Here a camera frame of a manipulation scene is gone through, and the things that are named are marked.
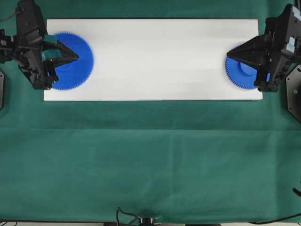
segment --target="blue gear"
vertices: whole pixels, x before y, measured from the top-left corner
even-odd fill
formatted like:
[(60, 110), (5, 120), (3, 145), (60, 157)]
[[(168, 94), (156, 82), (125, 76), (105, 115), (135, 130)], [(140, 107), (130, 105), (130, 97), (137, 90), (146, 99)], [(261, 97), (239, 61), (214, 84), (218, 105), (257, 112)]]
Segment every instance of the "blue gear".
[(89, 45), (79, 36), (71, 33), (58, 33), (54, 35), (61, 43), (79, 55), (79, 59), (70, 64), (62, 65), (55, 69), (59, 78), (53, 83), (53, 88), (58, 90), (74, 89), (83, 84), (90, 76), (94, 57)]
[(226, 59), (226, 72), (230, 80), (240, 88), (255, 89), (257, 70), (231, 58)]

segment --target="white board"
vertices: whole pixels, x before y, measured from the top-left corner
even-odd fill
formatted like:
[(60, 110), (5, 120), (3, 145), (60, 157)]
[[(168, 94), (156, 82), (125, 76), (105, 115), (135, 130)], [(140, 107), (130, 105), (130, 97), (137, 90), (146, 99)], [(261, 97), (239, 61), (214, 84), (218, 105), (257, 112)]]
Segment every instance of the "white board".
[(224, 66), (230, 49), (258, 35), (257, 20), (52, 19), (47, 30), (82, 37), (95, 65), (80, 87), (45, 91), (45, 101), (262, 99)]

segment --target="table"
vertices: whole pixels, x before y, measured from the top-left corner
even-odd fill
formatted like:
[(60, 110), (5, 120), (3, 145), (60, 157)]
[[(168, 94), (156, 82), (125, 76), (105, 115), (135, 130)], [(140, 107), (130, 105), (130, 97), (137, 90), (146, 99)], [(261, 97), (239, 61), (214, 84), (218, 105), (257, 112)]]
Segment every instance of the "table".
[[(36, 2), (45, 19), (251, 18), (263, 33), (293, 1)], [(1, 17), (16, 3), (1, 1)], [(16, 33), (14, 19), (1, 26)], [(59, 103), (43, 102), (14, 62), (0, 69), (0, 219), (112, 222), (121, 207), (193, 224), (301, 212), (301, 125), (284, 83), (262, 101)]]

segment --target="metal plate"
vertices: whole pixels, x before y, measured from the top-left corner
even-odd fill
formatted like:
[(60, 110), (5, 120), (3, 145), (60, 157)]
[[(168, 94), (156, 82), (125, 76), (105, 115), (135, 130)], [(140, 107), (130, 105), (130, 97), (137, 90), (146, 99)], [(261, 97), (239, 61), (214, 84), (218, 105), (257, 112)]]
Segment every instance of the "metal plate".
[(0, 109), (3, 107), (4, 74), (0, 72)]
[(301, 122), (301, 65), (286, 78), (287, 108)]

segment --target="black cable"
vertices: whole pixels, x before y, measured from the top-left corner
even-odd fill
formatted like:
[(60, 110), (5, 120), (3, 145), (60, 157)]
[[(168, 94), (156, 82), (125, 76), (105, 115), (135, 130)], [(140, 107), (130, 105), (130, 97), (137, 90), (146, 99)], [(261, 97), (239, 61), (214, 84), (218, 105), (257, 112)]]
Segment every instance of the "black cable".
[(118, 208), (117, 208), (117, 211), (116, 211), (116, 221), (117, 221), (117, 226), (119, 226), (119, 211), (120, 211), (121, 213), (123, 213), (124, 215), (129, 215), (129, 216), (134, 217), (134, 219), (133, 219), (131, 222), (129, 222), (129, 223), (127, 224), (128, 226), (132, 226), (132, 224), (133, 224), (136, 220), (139, 219), (139, 217), (138, 217), (137, 215), (135, 215), (134, 213), (127, 213), (127, 212), (124, 212), (124, 211), (122, 211), (122, 209), (121, 209), (120, 207), (118, 207)]
[(271, 220), (271, 221), (265, 221), (265, 222), (250, 222), (250, 224), (254, 224), (254, 225), (264, 225), (264, 224), (270, 224), (270, 223), (275, 223), (275, 222), (279, 222), (279, 221), (283, 221), (283, 220), (289, 220), (292, 218), (297, 218), (297, 217), (301, 217), (301, 213), (286, 217), (286, 218), (280, 218), (277, 220)]
[(16, 15), (18, 15), (18, 14), (20, 14), (20, 13), (22, 13), (22, 11), (16, 11), (16, 12), (14, 12), (13, 14), (9, 15), (9, 16), (6, 17), (6, 18), (0, 19), (0, 22), (7, 21), (7, 20), (9, 20), (10, 18), (12, 18), (12, 17), (14, 17), (14, 16), (16, 16)]

